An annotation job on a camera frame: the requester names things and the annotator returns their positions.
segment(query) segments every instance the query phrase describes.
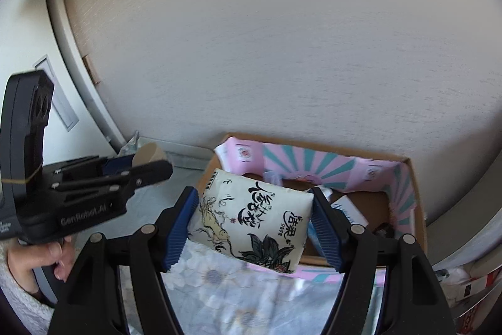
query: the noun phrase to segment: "finger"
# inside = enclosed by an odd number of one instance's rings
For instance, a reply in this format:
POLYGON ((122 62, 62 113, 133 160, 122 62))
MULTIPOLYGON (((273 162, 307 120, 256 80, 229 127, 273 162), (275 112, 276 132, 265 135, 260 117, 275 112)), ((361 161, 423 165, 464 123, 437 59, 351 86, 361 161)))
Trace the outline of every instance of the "finger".
POLYGON ((63 245, 63 252, 58 261, 57 267, 54 269, 54 276, 58 280, 64 280, 70 275, 73 264, 75 263, 75 249, 71 243, 66 242, 63 245))
POLYGON ((8 257, 18 270, 28 271, 54 264, 61 258, 62 251, 61 245, 56 242, 36 246, 12 246, 8 257))

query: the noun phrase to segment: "dark green leaf drawing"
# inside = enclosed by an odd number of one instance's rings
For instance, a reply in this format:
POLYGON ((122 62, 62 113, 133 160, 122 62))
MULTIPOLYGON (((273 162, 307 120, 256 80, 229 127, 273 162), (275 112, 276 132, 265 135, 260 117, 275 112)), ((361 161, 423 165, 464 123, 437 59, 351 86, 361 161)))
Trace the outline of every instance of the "dark green leaf drawing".
POLYGON ((293 272, 289 269, 291 262, 283 262, 283 260, 284 257, 292 252, 294 247, 282 247, 282 249, 279 249, 279 245, 275 239, 269 235, 266 235, 263 241, 252 233, 248 233, 248 236, 251 237, 251 247, 253 250, 240 251, 241 257, 237 257, 238 259, 281 273, 293 272))

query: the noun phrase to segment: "packet with chinese characters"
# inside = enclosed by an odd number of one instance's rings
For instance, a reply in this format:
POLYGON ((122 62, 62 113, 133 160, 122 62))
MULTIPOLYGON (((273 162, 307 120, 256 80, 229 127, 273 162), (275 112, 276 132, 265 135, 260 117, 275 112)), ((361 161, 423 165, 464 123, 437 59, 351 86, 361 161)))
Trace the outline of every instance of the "packet with chinese characters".
POLYGON ((313 195, 216 169, 188 224, 189 239, 281 273, 302 256, 313 195))

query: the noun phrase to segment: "silver screw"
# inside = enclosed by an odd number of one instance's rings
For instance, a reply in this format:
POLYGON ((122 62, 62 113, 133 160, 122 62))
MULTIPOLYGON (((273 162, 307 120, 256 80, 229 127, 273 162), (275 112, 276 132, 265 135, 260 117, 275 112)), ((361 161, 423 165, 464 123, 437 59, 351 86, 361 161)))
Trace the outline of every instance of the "silver screw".
POLYGON ((409 244, 409 245, 412 245, 416 239, 414 236, 412 235, 404 235, 403 236, 403 241, 406 243, 406 244, 409 244))
POLYGON ((101 239, 103 238, 103 235, 101 233, 94 233, 90 237, 91 243, 99 243, 101 239))
POLYGON ((150 233, 153 233, 155 231, 155 225, 154 224, 145 224, 141 228, 141 233, 145 235, 149 235, 150 233))
POLYGON ((365 232, 365 227, 360 224, 353 224, 350 227, 350 231, 355 235, 362 235, 365 232))

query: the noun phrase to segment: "gray sleeve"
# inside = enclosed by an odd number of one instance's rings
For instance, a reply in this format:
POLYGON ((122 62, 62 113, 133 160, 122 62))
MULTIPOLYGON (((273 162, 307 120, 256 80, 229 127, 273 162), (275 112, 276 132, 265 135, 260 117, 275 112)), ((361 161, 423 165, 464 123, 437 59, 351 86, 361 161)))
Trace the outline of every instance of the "gray sleeve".
POLYGON ((45 335, 53 309, 24 291, 13 278, 7 265, 8 241, 0 242, 0 287, 12 309, 32 335, 45 335))

